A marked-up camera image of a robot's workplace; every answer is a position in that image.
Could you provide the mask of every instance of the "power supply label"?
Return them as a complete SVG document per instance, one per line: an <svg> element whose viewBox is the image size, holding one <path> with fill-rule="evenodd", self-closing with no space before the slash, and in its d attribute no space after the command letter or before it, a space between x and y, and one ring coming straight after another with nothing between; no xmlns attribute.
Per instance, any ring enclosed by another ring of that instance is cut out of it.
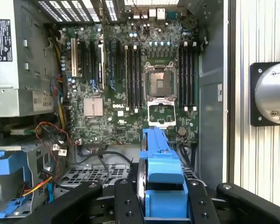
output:
<svg viewBox="0 0 280 224"><path fill-rule="evenodd" d="M54 109L53 97L43 91L33 91L33 110L38 111L52 111Z"/></svg>
<svg viewBox="0 0 280 224"><path fill-rule="evenodd" d="M12 62L10 20L0 20L0 62Z"/></svg>

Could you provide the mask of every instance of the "blue plastic bracket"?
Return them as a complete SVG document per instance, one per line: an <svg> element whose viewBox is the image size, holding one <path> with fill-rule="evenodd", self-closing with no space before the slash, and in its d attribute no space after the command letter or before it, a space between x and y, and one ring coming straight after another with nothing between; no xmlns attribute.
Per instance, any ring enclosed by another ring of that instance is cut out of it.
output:
<svg viewBox="0 0 280 224"><path fill-rule="evenodd" d="M32 195L27 195L26 197L21 197L14 199L7 203L6 209L4 211L0 211L0 218L6 218L10 216L17 208L22 206Z"/></svg>
<svg viewBox="0 0 280 224"><path fill-rule="evenodd" d="M0 151L0 175L9 175L23 168L24 181L30 182L31 175L27 164L27 154L23 151L16 151L7 158L4 151Z"/></svg>
<svg viewBox="0 0 280 224"><path fill-rule="evenodd" d="M141 151L140 158L147 159L148 182L182 185L181 190L146 190L146 217L187 218L188 187L180 158L170 149L163 130L143 129L143 138L147 139L147 151Z"/></svg>
<svg viewBox="0 0 280 224"><path fill-rule="evenodd" d="M183 184L180 158L170 149L164 131L143 129L143 138L147 139L147 151L141 151L140 158L148 161L148 182Z"/></svg>

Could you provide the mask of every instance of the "mounting plate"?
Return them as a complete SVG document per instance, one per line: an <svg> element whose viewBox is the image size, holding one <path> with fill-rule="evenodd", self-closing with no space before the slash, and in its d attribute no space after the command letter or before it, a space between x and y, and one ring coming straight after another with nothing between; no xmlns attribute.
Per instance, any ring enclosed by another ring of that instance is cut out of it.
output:
<svg viewBox="0 0 280 224"><path fill-rule="evenodd" d="M253 63L250 65L250 124L254 127L280 126L266 119L258 110L255 102L255 87L260 76L270 67L280 62Z"/></svg>

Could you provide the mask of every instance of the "metal cylinder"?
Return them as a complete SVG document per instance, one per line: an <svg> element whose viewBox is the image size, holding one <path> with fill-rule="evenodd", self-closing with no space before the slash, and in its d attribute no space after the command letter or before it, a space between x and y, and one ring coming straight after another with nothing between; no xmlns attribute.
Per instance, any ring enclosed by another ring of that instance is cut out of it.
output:
<svg viewBox="0 0 280 224"><path fill-rule="evenodd" d="M266 119L280 124L280 64L260 76L255 87L255 103Z"/></svg>

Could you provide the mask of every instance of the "motherboard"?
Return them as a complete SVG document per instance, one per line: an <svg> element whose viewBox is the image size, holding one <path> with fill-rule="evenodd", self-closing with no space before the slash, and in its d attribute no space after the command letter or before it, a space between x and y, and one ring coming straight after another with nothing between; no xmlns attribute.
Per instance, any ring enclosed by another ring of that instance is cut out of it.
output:
<svg viewBox="0 0 280 224"><path fill-rule="evenodd" d="M70 134L85 143L138 144L159 127L198 141L197 20L64 26L62 71Z"/></svg>

